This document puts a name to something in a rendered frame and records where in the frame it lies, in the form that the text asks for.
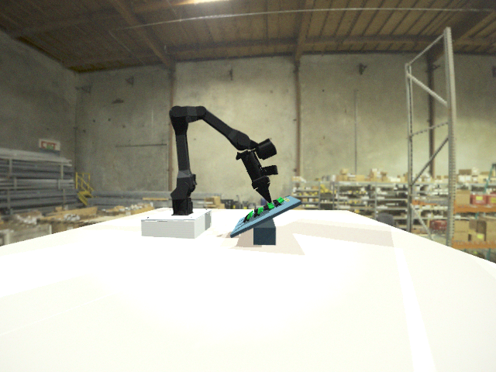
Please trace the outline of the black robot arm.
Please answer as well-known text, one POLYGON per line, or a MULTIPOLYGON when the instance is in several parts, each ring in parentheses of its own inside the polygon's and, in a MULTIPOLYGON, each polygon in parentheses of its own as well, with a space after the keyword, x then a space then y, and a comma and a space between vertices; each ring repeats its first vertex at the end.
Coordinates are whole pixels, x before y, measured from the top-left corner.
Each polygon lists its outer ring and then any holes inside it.
POLYGON ((190 197, 195 189, 196 181, 195 174, 191 172, 188 153, 187 130, 189 122, 203 119, 212 126, 213 129, 225 136, 237 150, 246 150, 242 153, 237 152, 236 155, 236 160, 241 158, 245 168, 258 163, 259 160, 257 157, 266 160, 277 154, 276 147, 269 138, 265 139, 263 142, 257 143, 251 140, 247 134, 226 125, 204 106, 174 106, 170 110, 169 115, 176 136, 178 162, 177 185, 170 193, 172 199, 172 215, 189 216, 194 213, 193 202, 190 197))

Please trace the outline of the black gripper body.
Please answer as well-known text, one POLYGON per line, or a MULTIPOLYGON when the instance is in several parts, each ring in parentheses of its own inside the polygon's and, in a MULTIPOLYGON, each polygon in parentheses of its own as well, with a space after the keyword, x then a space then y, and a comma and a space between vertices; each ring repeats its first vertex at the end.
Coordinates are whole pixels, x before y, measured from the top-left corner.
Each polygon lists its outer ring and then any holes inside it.
POLYGON ((261 167, 260 162, 258 162, 246 168, 246 171, 252 180, 253 189, 260 188, 270 182, 270 179, 266 174, 261 177, 261 167))

